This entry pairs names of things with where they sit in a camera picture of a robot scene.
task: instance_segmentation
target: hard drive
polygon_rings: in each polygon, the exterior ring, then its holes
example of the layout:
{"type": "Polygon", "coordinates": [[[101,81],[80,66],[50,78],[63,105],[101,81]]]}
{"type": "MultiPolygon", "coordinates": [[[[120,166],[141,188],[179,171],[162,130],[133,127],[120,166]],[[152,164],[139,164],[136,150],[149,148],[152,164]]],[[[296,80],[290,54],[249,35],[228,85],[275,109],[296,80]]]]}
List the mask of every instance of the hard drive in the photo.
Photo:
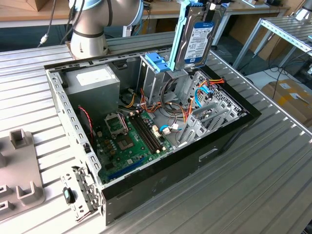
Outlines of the hard drive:
{"type": "Polygon", "coordinates": [[[175,69],[200,67],[206,63],[209,49],[217,28],[222,20],[225,7],[216,6],[207,10],[207,6],[190,6],[187,8],[187,22],[183,28],[181,42],[175,59],[175,69]]]}

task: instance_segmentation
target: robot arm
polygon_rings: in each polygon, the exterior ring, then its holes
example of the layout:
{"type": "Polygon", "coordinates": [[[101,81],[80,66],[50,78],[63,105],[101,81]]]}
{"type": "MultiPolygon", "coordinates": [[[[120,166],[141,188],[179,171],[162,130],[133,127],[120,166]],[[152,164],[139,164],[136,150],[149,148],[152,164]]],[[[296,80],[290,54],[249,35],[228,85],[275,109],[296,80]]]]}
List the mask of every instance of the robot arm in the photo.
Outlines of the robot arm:
{"type": "Polygon", "coordinates": [[[106,26],[130,26],[138,24],[143,14],[143,0],[76,0],[75,10],[82,13],[73,22],[71,51],[79,59],[107,54],[104,35],[106,26]]]}

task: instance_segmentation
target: aluminum extrusion table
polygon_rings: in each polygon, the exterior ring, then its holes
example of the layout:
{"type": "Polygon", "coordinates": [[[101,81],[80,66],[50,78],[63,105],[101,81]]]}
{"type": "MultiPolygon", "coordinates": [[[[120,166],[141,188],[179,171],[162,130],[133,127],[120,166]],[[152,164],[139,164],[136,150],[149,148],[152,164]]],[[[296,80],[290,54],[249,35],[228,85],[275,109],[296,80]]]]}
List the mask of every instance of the aluminum extrusion table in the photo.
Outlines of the aluminum extrusion table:
{"type": "Polygon", "coordinates": [[[290,52],[281,61],[279,65],[280,67],[283,66],[283,64],[289,59],[289,57],[293,54],[296,48],[312,56],[312,42],[308,40],[308,36],[312,35],[312,20],[309,23],[304,24],[294,19],[293,17],[264,18],[260,19],[253,29],[243,49],[237,56],[237,59],[233,64],[233,68],[238,68],[239,64],[246,55],[251,43],[257,36],[262,26],[266,27],[268,29],[268,32],[260,42],[258,48],[255,50],[255,54],[257,54],[261,50],[261,48],[265,45],[266,41],[272,34],[276,34],[294,45],[290,52]]]}
{"type": "MultiPolygon", "coordinates": [[[[109,44],[116,53],[170,45],[173,36],[109,44]]],[[[99,213],[76,223],[59,178],[75,159],[43,69],[71,59],[66,46],[0,53],[0,136],[21,127],[33,133],[46,194],[42,205],[0,222],[1,233],[295,234],[310,221],[311,133],[211,52],[208,65],[262,112],[256,124],[228,152],[109,227],[99,213]]]]}

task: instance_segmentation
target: hard disk drive label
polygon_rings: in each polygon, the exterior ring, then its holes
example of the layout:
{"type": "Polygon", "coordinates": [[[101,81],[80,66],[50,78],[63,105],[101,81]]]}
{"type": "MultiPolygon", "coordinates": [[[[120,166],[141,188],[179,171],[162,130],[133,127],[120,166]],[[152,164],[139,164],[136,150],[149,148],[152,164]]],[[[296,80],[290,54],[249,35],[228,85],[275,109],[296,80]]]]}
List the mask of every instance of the hard disk drive label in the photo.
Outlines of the hard disk drive label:
{"type": "Polygon", "coordinates": [[[202,59],[208,43],[208,35],[213,28],[213,22],[198,22],[194,25],[184,57],[186,63],[196,63],[202,59]]]}

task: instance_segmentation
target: sticker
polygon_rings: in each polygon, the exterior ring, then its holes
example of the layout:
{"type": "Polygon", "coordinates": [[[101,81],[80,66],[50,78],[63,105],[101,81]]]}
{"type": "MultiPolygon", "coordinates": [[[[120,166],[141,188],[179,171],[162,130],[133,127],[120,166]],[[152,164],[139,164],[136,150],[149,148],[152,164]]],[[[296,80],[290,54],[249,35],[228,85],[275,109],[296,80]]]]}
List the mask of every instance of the sticker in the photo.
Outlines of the sticker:
{"type": "Polygon", "coordinates": [[[291,87],[286,84],[286,83],[282,83],[282,84],[279,84],[280,86],[282,86],[283,89],[291,89],[291,87]]]}
{"type": "Polygon", "coordinates": [[[300,96],[299,94],[296,94],[296,93],[292,93],[290,94],[294,99],[299,99],[298,96],[300,96]]]}
{"type": "Polygon", "coordinates": [[[199,62],[202,59],[208,43],[208,35],[213,28],[213,22],[197,22],[194,25],[184,57],[186,63],[199,62]]]}
{"type": "Polygon", "coordinates": [[[113,77],[107,72],[105,68],[96,71],[80,73],[77,75],[77,80],[79,81],[81,86],[94,84],[112,78],[113,77]]]}

